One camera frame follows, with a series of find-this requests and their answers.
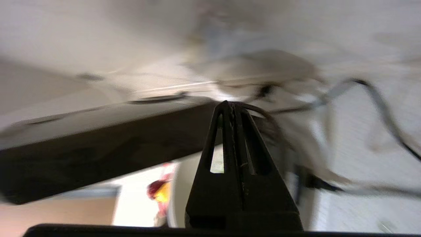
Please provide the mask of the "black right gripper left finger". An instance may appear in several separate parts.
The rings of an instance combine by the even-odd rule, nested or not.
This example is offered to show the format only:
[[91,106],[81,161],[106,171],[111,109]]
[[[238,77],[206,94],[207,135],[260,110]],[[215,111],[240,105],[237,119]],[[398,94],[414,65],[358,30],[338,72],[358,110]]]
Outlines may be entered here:
[[[224,172],[211,172],[212,156],[222,119]],[[204,149],[201,154],[185,210],[186,228],[228,229],[230,218],[242,208],[235,139],[233,109],[223,101],[215,107]]]

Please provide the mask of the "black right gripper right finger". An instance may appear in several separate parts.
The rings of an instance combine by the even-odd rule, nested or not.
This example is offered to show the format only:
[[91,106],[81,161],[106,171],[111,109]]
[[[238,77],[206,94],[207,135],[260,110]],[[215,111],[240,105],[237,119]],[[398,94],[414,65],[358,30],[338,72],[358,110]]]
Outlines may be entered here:
[[303,230],[299,210],[254,120],[239,104],[233,110],[241,194],[236,224],[246,230]]

